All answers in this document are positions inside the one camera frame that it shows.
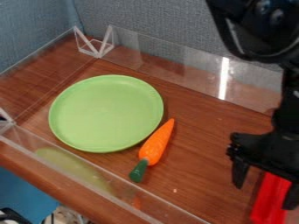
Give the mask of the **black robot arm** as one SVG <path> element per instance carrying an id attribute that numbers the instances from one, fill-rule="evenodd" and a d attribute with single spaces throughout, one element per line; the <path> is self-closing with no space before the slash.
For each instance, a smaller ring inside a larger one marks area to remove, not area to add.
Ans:
<path id="1" fill-rule="evenodd" d="M 231 134 L 233 183 L 249 168 L 289 180 L 282 208 L 299 207 L 299 0 L 206 0 L 225 46 L 243 60 L 284 68 L 282 101 L 266 134 Z"/>

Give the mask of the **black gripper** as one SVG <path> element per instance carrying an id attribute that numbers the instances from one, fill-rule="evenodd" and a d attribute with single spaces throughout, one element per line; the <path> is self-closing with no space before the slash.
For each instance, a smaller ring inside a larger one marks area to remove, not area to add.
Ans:
<path id="1" fill-rule="evenodd" d="M 294 210 L 299 206 L 299 140 L 290 140 L 273 131 L 262 135 L 233 133 L 227 155 L 233 161 L 233 183 L 243 187 L 249 168 L 280 176 L 286 181 L 284 209 Z"/>

